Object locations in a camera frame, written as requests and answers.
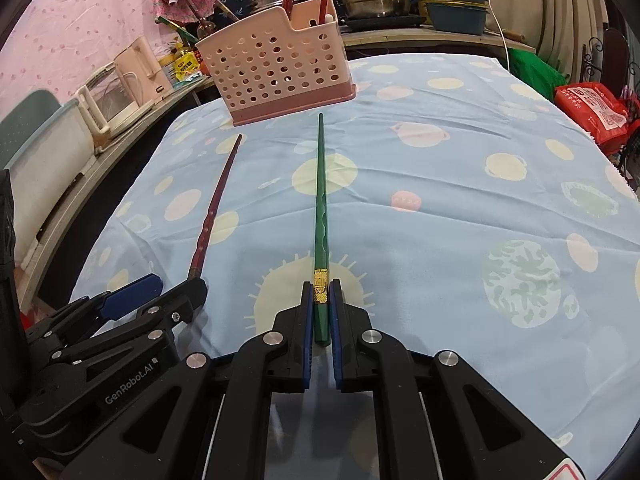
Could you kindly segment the green plastic bag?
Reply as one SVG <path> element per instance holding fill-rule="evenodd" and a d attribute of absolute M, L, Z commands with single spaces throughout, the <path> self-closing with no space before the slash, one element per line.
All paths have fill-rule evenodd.
<path fill-rule="evenodd" d="M 518 49 L 509 49 L 510 73 L 536 90 L 549 101 L 555 89 L 567 84 L 566 78 L 538 55 Z"/>

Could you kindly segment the purple chopstick gold band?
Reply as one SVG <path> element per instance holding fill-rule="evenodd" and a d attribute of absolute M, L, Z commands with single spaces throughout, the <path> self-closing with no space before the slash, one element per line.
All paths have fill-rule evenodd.
<path fill-rule="evenodd" d="M 207 11 L 206 16 L 214 16 L 216 12 L 221 13 L 231 23 L 239 21 L 239 18 L 233 13 L 233 11 L 222 0 L 208 0 L 205 5 Z"/>

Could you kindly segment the black induction cooktop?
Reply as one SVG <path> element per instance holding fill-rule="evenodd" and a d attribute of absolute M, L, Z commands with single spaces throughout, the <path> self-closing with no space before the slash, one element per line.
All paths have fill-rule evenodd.
<path fill-rule="evenodd" d="M 386 30 L 400 28 L 416 28 L 425 23 L 420 15 L 390 15 L 376 18 L 344 18 L 340 21 L 350 32 L 368 32 L 369 30 Z"/>

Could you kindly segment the green chopstick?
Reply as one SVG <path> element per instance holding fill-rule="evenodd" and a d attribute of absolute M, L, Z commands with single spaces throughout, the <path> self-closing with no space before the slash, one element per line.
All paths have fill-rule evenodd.
<path fill-rule="evenodd" d="M 316 210 L 314 211 L 314 341 L 322 347 L 330 343 L 329 321 L 329 244 L 326 226 L 326 148 L 324 118 L 319 115 Z"/>
<path fill-rule="evenodd" d="M 196 38 L 194 35 L 188 32 L 185 28 L 181 27 L 174 21 L 164 18 L 163 16 L 158 16 L 155 19 L 155 23 L 169 27 L 171 30 L 173 30 L 179 35 L 179 37 L 185 44 L 190 44 L 190 46 L 195 46 L 196 43 L 198 42 L 198 38 Z"/>

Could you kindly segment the white dish drainer box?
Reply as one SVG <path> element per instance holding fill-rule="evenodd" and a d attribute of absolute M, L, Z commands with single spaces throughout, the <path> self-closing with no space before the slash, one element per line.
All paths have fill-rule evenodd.
<path fill-rule="evenodd" d="M 36 90 L 2 119 L 1 167 L 11 178 L 17 266 L 28 265 L 54 206 L 95 161 L 78 99 L 62 104 L 51 92 Z"/>

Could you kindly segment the blue planet tablecloth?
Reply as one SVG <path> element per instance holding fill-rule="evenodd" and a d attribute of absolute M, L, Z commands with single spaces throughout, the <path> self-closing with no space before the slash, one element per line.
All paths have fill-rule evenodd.
<path fill-rule="evenodd" d="M 326 150 L 330 274 L 407 348 L 450 349 L 582 468 L 605 472 L 639 418 L 639 204 L 581 128 L 495 61 L 352 62 L 351 101 L 235 127 L 179 116 L 74 287 L 93 296 L 186 271 L 224 165 L 181 354 L 222 356 L 299 302 L 314 267 Z"/>

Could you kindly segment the pink electric kettle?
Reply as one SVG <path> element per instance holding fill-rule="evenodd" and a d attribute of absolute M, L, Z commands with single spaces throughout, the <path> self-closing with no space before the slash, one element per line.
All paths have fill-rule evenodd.
<path fill-rule="evenodd" d="M 139 106 L 158 102 L 172 92 L 172 84 L 145 36 L 138 37 L 116 55 L 114 67 L 122 85 Z"/>

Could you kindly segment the pink curtain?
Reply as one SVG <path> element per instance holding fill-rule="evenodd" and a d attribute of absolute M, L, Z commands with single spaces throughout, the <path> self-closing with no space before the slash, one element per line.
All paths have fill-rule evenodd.
<path fill-rule="evenodd" d="M 1 115 L 38 89 L 68 101 L 140 36 L 155 55 L 175 38 L 152 0 L 32 0 L 1 48 Z"/>

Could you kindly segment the beige curtain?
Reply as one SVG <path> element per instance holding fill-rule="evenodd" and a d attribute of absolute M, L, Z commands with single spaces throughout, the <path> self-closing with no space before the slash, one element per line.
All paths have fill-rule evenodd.
<path fill-rule="evenodd" d="M 486 26 L 514 32 L 568 81 L 579 80 L 582 48 L 608 24 L 604 0 L 489 0 Z"/>

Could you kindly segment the pink perforated utensil basket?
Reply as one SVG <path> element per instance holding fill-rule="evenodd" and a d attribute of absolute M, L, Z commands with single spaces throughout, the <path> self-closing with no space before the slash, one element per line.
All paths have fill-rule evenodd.
<path fill-rule="evenodd" d="M 320 0 L 242 18 L 196 44 L 235 127 L 341 103 L 357 94 L 333 0 L 319 25 Z"/>

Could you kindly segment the stacked yellow blue basins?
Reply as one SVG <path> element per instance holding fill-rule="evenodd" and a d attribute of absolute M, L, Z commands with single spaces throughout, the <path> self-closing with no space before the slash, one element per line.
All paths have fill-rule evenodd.
<path fill-rule="evenodd" d="M 489 0 L 420 0 L 434 29 L 482 36 Z"/>

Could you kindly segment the dark metal chair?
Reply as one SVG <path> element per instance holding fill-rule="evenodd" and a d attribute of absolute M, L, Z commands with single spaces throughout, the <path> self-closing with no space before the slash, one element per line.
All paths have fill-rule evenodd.
<path fill-rule="evenodd" d="M 600 81 L 629 114 L 630 138 L 614 155 L 615 166 L 627 179 L 634 177 L 627 162 L 639 163 L 639 85 L 634 83 L 638 75 L 639 65 L 631 59 L 628 41 L 618 29 L 606 25 L 602 38 L 591 37 L 582 46 L 579 81 Z"/>

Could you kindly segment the maroon chopstick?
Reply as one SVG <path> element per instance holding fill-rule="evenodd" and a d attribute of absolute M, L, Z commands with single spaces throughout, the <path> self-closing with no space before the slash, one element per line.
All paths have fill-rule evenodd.
<path fill-rule="evenodd" d="M 204 261 L 206 258 L 207 247 L 209 244 L 210 237 L 212 236 L 219 204 L 222 199 L 222 194 L 224 194 L 224 188 L 227 185 L 229 174 L 231 172 L 231 168 L 234 163 L 236 153 L 238 152 L 238 149 L 242 143 L 242 140 L 243 140 L 243 136 L 242 134 L 239 134 L 234 141 L 234 144 L 232 146 L 230 153 L 228 154 L 227 160 L 224 163 L 224 168 L 222 168 L 221 174 L 215 186 L 213 196 L 210 199 L 206 216 L 202 224 L 201 232 L 200 234 L 198 234 L 198 240 L 196 241 L 194 254 L 192 256 L 191 263 L 189 266 L 189 272 L 188 272 L 189 280 L 192 280 L 192 278 L 199 278 L 202 275 Z"/>

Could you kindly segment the yellow label bottle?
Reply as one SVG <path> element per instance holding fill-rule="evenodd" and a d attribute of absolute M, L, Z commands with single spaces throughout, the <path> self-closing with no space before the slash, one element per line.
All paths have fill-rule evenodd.
<path fill-rule="evenodd" d="M 178 81 L 184 81 L 200 71 L 198 56 L 188 44 L 176 44 L 174 55 L 174 71 Z"/>

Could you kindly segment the red plastic bag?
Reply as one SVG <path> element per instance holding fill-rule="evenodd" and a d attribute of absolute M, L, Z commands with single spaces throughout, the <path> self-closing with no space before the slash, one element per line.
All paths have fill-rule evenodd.
<path fill-rule="evenodd" d="M 592 137 L 606 156 L 619 152 L 639 129 L 639 117 L 600 82 L 556 87 L 553 102 Z"/>

